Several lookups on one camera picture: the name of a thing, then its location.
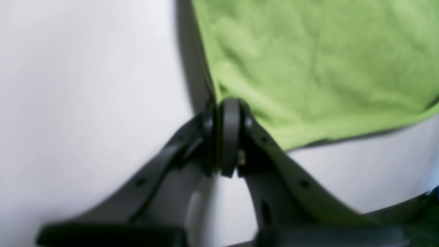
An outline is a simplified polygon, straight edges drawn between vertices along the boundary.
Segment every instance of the green fabric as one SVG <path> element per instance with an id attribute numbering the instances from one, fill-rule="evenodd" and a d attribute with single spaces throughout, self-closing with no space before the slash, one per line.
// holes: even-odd
<path id="1" fill-rule="evenodd" d="M 283 149 L 439 112 L 439 0 L 193 0 L 217 102 Z"/>

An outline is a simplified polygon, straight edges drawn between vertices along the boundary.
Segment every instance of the white surface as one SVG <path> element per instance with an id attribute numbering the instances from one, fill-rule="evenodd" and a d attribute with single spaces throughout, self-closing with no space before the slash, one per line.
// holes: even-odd
<path id="1" fill-rule="evenodd" d="M 175 21 L 172 0 L 0 1 L 1 247 L 33 246 L 42 224 L 75 216 L 106 198 L 193 116 Z M 419 167 L 433 169 L 432 128 L 393 136 L 392 142 L 401 144 L 398 151 L 380 145 L 387 140 L 382 137 L 293 156 L 351 206 L 375 207 L 364 204 L 358 188 L 377 205 L 388 204 L 382 198 L 393 189 L 398 199 L 408 196 L 402 193 L 407 188 L 422 190 L 424 183 L 407 184 L 407 176 Z M 362 143 L 368 153 L 355 147 Z M 379 155 L 373 156 L 373 149 Z M 386 150 L 404 156 L 387 156 Z M 352 152 L 349 160 L 343 160 L 346 152 Z M 361 166 L 348 166 L 356 155 Z M 336 159 L 342 161 L 339 170 L 325 170 L 329 160 L 336 166 Z M 395 168 L 394 159 L 411 160 L 401 167 L 404 176 L 384 168 Z M 383 168 L 373 170 L 373 163 Z M 347 173 L 356 180 L 341 179 Z M 376 181 L 390 175 L 389 189 L 377 189 Z M 190 236 L 195 246 L 253 238 L 256 221 L 243 180 L 205 181 L 194 201 L 205 204 L 202 209 L 195 203 L 193 210 L 205 215 L 189 222 L 201 233 Z"/>
<path id="2" fill-rule="evenodd" d="M 403 130 L 288 154 L 354 210 L 375 211 L 439 185 L 439 116 Z"/>

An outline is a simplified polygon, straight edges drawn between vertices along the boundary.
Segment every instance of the black plastic arm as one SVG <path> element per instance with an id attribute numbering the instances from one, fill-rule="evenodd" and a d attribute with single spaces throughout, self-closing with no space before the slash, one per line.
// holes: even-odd
<path id="1" fill-rule="evenodd" d="M 113 196 L 73 220 L 46 226 L 37 243 L 187 246 L 184 221 L 190 197 L 200 179 L 212 172 L 214 117 L 206 110 L 189 121 Z"/>
<path id="2" fill-rule="evenodd" d="M 218 168 L 228 177 L 237 169 L 250 190 L 260 231 L 256 242 L 246 246 L 410 243 L 401 227 L 382 225 L 401 223 L 392 215 L 395 210 L 360 215 L 338 201 L 285 154 L 244 101 L 234 98 L 218 109 L 211 102 L 121 189 L 81 216 L 44 227 L 37 243 L 186 247 L 191 195 L 201 178 Z M 414 216 L 424 204 L 416 200 L 395 208 Z"/>

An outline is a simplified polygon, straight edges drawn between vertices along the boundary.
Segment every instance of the round hole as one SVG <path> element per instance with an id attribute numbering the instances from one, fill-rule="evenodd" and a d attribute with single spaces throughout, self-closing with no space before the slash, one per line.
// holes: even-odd
<path id="1" fill-rule="evenodd" d="M 302 186 L 303 188 L 307 189 L 307 188 L 309 188 L 310 184 L 309 184 L 308 181 L 302 180 L 302 181 L 300 181 L 300 186 Z"/>
<path id="2" fill-rule="evenodd" d="M 140 186 L 144 185 L 145 183 L 146 183 L 146 179 L 140 178 L 136 181 L 136 187 L 140 187 Z"/>

